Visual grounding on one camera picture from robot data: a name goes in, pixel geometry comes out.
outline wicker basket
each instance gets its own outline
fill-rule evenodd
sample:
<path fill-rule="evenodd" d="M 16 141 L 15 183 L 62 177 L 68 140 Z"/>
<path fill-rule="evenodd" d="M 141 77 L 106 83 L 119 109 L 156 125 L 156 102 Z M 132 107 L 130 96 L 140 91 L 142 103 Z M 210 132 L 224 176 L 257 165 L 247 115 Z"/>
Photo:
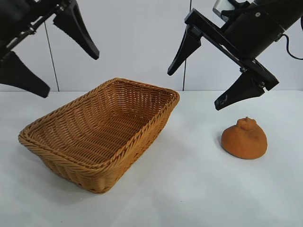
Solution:
<path fill-rule="evenodd" d="M 36 120 L 19 141 L 55 173 L 104 193 L 154 142 L 178 101 L 173 90 L 112 79 Z"/>

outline black cable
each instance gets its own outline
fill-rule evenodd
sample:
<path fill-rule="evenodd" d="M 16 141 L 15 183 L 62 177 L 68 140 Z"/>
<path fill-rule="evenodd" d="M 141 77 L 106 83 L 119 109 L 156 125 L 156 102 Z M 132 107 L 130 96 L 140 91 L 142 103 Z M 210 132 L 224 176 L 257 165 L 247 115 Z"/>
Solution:
<path fill-rule="evenodd" d="M 258 9 L 263 9 L 267 5 L 271 5 L 273 3 L 279 3 L 279 2 L 283 2 L 283 1 L 289 1 L 289 0 L 272 0 L 272 1 L 264 3 L 262 5 L 256 5 L 256 6 L 250 7 L 250 8 L 234 9 L 234 10 L 222 10 L 221 14 L 223 16 L 226 16 L 226 17 L 231 17 L 235 14 L 249 13 L 249 12 L 253 12 L 253 11 L 258 10 Z"/>
<path fill-rule="evenodd" d="M 282 36 L 286 37 L 286 41 L 287 41 L 287 43 L 286 43 L 286 50 L 287 50 L 287 53 L 288 53 L 292 58 L 295 58 L 295 59 L 297 59 L 297 60 L 302 60 L 302 61 L 303 61 L 303 58 L 297 58 L 296 56 L 294 56 L 294 55 L 292 55 L 292 54 L 290 53 L 290 51 L 289 51 L 289 37 L 288 37 L 288 35 L 283 34 Z"/>

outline black metal bracket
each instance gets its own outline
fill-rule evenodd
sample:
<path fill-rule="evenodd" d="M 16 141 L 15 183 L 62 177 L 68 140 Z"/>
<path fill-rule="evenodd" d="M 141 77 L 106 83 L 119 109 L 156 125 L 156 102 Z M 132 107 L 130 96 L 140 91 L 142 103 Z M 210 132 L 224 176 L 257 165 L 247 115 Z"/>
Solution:
<path fill-rule="evenodd" d="M 185 19 L 187 24 L 185 34 L 177 55 L 169 67 L 168 74 L 172 75 L 180 65 L 201 46 L 204 37 L 221 52 L 240 66 L 242 75 L 222 96 L 215 101 L 215 108 L 220 110 L 238 101 L 258 97 L 264 94 L 263 88 L 271 90 L 279 82 L 257 60 L 249 60 L 225 37 L 218 26 L 192 9 Z"/>
<path fill-rule="evenodd" d="M 18 87 L 41 97 L 50 88 L 32 73 L 12 51 L 53 14 L 54 24 L 74 39 L 93 59 L 99 50 L 93 43 L 76 0 L 3 0 L 0 2 L 0 83 Z"/>

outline white wall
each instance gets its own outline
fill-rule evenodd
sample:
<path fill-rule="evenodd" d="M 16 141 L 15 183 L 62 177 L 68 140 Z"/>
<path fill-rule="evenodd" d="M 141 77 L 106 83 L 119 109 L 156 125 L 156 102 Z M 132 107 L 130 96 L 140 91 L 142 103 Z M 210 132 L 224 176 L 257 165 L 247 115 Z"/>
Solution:
<path fill-rule="evenodd" d="M 83 20 L 100 50 L 91 59 L 48 21 L 61 91 L 87 91 L 114 77 L 181 90 L 184 67 L 167 69 L 178 49 L 189 0 L 78 0 Z"/>
<path fill-rule="evenodd" d="M 192 0 L 218 26 L 215 0 Z M 61 91 L 88 91 L 104 81 L 122 77 L 182 90 L 184 65 L 167 75 L 185 30 L 190 0 L 78 0 L 87 29 L 100 50 L 90 58 L 73 40 L 47 21 L 54 65 Z M 303 32 L 297 22 L 287 34 L 293 54 L 303 57 Z M 280 81 L 275 89 L 303 90 L 303 62 L 289 57 L 285 38 L 258 59 Z M 44 26 L 15 50 L 22 61 L 52 90 L 57 90 Z M 240 76 L 239 67 L 205 39 L 187 61 L 185 90 L 226 90 Z M 19 90 L 0 85 L 0 91 Z"/>
<path fill-rule="evenodd" d="M 39 27 L 35 35 L 27 37 L 13 51 L 34 74 L 51 87 L 52 91 L 58 90 L 44 25 Z M 0 91 L 23 90 L 0 84 Z"/>

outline screw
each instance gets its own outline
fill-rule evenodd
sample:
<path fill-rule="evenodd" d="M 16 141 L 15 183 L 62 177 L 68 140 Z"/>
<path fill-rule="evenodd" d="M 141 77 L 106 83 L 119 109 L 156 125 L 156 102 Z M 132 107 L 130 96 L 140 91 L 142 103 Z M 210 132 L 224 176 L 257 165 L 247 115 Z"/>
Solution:
<path fill-rule="evenodd" d="M 244 73 L 244 72 L 246 72 L 246 71 L 247 71 L 246 68 L 244 68 L 244 67 L 241 67 L 241 68 L 240 68 L 240 72 Z"/>
<path fill-rule="evenodd" d="M 281 38 L 282 38 L 282 33 L 280 33 L 279 35 L 278 35 L 278 37 L 277 37 L 277 39 L 275 40 L 275 42 L 278 42 Z"/>
<path fill-rule="evenodd" d="M 261 83 L 259 84 L 259 87 L 260 87 L 260 88 L 264 88 L 264 87 L 265 87 L 265 83 L 264 83 L 264 82 L 261 82 Z"/>
<path fill-rule="evenodd" d="M 27 31 L 30 35 L 33 35 L 36 33 L 36 30 L 34 30 L 32 27 L 29 27 L 28 31 Z"/>
<path fill-rule="evenodd" d="M 57 7 L 57 9 L 58 9 L 58 10 L 57 10 L 58 13 L 61 13 L 61 12 L 64 11 L 64 7 L 63 7 L 63 6 L 57 4 L 56 7 Z"/>

